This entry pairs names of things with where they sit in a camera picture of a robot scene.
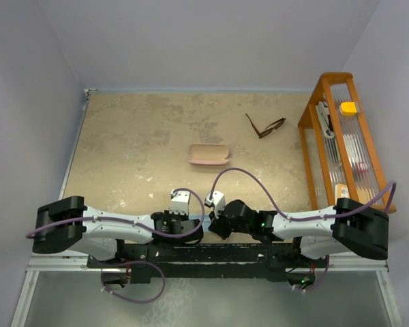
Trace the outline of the pink glasses case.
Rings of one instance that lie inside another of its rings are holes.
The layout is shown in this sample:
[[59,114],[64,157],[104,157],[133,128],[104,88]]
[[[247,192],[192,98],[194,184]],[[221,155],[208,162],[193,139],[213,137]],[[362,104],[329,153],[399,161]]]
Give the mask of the pink glasses case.
[[192,144],[189,162],[202,166],[224,166],[228,163],[229,147],[225,144]]

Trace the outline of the brown sunglasses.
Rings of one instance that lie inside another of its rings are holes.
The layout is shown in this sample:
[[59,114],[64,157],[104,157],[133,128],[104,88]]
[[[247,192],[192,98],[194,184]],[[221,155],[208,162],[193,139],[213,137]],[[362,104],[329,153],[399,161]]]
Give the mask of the brown sunglasses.
[[245,113],[247,119],[249,120],[250,125],[252,126],[253,130],[255,131],[256,135],[258,136],[259,139],[263,139],[269,134],[271,134],[273,131],[279,129],[285,122],[286,122],[286,117],[282,117],[274,122],[272,122],[270,125],[268,125],[263,131],[259,131],[258,128],[254,125],[254,122],[250,118],[250,116]]

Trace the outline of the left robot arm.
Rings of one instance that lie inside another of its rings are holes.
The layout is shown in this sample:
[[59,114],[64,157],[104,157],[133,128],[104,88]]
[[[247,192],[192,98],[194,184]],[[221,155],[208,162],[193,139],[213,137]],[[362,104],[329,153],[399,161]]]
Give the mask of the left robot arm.
[[71,250],[119,267],[127,257],[125,242],[170,246],[201,240],[205,218],[190,219],[192,195],[175,191],[169,209],[150,215],[107,213],[87,206],[82,196],[71,196],[39,207],[35,229],[26,238],[37,254]]

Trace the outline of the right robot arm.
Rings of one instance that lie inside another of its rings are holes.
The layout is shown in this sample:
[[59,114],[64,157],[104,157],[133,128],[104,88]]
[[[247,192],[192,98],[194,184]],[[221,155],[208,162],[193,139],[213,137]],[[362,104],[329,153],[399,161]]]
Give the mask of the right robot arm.
[[207,198],[205,204],[213,210],[209,230],[223,239],[242,233],[263,244],[295,240],[289,256],[296,266],[345,252],[371,260],[388,258],[389,216],[348,198],[299,213],[255,211],[241,200],[226,202],[217,196]]

